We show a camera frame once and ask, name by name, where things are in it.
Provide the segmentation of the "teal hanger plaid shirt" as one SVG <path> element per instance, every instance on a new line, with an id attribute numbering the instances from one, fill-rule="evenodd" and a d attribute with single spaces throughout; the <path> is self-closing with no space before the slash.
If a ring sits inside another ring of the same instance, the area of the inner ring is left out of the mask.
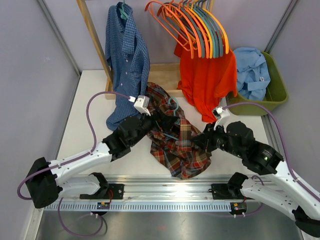
<path id="1" fill-rule="evenodd" d="M 163 113 L 163 111 L 160 108 L 157 108 L 154 113 L 156 114 L 156 124 L 159 130 L 162 131 L 162 134 L 171 139 L 178 141 L 179 139 L 177 137 L 167 133 L 168 131 L 172 130 L 174 124 L 179 120 L 179 117 L 176 114 L 177 110 L 180 107 L 179 103 L 175 97 L 170 97 L 168 99 L 168 105 L 170 106 L 172 105 L 171 104 L 172 100 L 175 102 L 175 109 L 173 110 L 173 115 L 166 115 L 165 113 Z"/>

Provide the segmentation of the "red brown plaid shirt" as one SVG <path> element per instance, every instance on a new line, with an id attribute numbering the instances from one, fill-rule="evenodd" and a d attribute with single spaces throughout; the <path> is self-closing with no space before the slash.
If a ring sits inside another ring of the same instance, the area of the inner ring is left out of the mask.
<path id="1" fill-rule="evenodd" d="M 177 117 L 172 128 L 167 130 L 161 125 L 150 131 L 150 153 L 166 167 L 172 177 L 186 180 L 204 172 L 212 163 L 212 154 L 196 146 L 192 138 L 200 131 L 185 117 L 178 101 L 158 84 L 149 82 L 145 95 L 149 97 L 148 110 Z"/>

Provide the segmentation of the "light blue shirt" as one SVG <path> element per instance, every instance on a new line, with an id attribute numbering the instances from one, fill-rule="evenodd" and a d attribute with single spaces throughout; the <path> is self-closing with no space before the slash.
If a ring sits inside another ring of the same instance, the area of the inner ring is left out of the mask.
<path id="1" fill-rule="evenodd" d="M 239 47 L 233 53 L 236 59 L 238 93 L 251 101 L 263 101 L 271 82 L 265 56 L 253 47 Z"/>

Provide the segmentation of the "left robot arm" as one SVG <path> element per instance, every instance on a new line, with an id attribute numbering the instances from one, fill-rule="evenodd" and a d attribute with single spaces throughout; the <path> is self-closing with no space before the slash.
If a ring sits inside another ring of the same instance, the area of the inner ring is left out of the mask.
<path id="1" fill-rule="evenodd" d="M 161 112 L 143 114 L 141 118 L 130 116 L 93 149 L 64 159 L 35 160 L 25 182 L 34 207 L 45 208 L 60 198 L 98 200 L 110 196 L 109 183 L 102 173 L 93 172 L 85 178 L 77 174 L 124 157 L 149 132 L 170 131 L 177 120 Z"/>

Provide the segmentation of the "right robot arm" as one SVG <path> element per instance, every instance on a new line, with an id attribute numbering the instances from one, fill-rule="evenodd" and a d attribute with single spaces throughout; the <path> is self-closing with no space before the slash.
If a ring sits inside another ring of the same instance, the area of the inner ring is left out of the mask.
<path id="1" fill-rule="evenodd" d="M 240 158 L 247 169 L 268 178 L 284 191 L 279 193 L 236 172 L 226 189 L 230 197 L 255 199 L 288 216 L 306 234 L 320 236 L 320 193 L 290 170 L 273 147 L 255 140 L 253 131 L 244 123 L 232 122 L 226 128 L 209 123 L 192 142 L 207 152 L 220 149 Z"/>

